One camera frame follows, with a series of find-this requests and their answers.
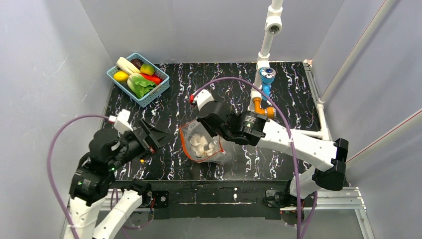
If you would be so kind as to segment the white toy dumpling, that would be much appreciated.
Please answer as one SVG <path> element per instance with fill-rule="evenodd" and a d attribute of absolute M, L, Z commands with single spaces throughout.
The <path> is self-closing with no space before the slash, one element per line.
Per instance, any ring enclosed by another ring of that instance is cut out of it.
<path fill-rule="evenodd" d="M 214 154 L 216 144 L 213 141 L 208 142 L 205 136 L 195 133 L 189 142 L 195 156 L 198 158 L 209 157 Z"/>

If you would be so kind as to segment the clear zip bag orange zipper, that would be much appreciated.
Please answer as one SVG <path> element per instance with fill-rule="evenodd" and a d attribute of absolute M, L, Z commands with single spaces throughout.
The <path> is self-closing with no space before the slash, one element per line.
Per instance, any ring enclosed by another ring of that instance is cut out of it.
<path fill-rule="evenodd" d="M 203 125 L 197 120 L 193 120 L 179 128 L 181 136 L 181 144 L 184 154 L 193 162 L 196 163 L 217 163 L 227 164 L 232 159 L 232 152 L 230 143 L 226 142 L 222 137 L 211 137 Z M 213 141 L 216 144 L 214 154 L 209 157 L 198 158 L 192 150 L 190 139 L 195 134 L 205 136 L 208 142 Z"/>

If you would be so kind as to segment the green lettuce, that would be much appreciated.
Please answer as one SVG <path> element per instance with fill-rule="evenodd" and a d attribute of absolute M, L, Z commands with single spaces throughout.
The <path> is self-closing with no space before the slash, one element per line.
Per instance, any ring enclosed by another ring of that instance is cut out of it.
<path fill-rule="evenodd" d="M 138 99 L 144 97 L 157 86 L 154 82 L 145 79 L 140 73 L 131 74 L 126 83 Z"/>

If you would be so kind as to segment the green yellow mango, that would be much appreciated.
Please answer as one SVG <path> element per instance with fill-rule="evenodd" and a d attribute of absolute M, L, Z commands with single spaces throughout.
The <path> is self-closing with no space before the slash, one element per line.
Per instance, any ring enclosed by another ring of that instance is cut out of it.
<path fill-rule="evenodd" d="M 153 76 L 155 74 L 155 67 L 151 64 L 144 63 L 140 67 L 140 72 L 145 75 Z"/>

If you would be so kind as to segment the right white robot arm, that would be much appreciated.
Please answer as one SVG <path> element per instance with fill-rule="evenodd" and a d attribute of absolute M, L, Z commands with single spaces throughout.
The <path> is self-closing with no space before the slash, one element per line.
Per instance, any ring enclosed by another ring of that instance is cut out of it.
<path fill-rule="evenodd" d="M 347 140 L 324 141 L 299 132 L 288 132 L 266 116 L 251 111 L 236 114 L 227 105 L 214 100 L 195 104 L 199 109 L 198 121 L 210 136 L 218 135 L 235 144 L 283 152 L 311 165 L 310 169 L 293 177 L 285 195 L 304 199 L 319 189 L 342 190 Z"/>

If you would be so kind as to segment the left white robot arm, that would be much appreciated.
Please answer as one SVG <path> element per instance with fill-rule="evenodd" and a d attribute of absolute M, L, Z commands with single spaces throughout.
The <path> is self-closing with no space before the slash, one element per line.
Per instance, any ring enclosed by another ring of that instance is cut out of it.
<path fill-rule="evenodd" d="M 136 158 L 149 157 L 173 140 L 173 135 L 161 131 L 145 120 L 132 128 L 124 119 L 111 117 L 112 128 L 101 129 L 89 143 L 89 162 L 78 166 L 70 187 L 66 239 L 112 239 L 131 213 L 148 198 L 153 203 L 152 186 L 142 180 L 132 180 L 122 198 L 98 224 L 97 219 L 115 171 Z"/>

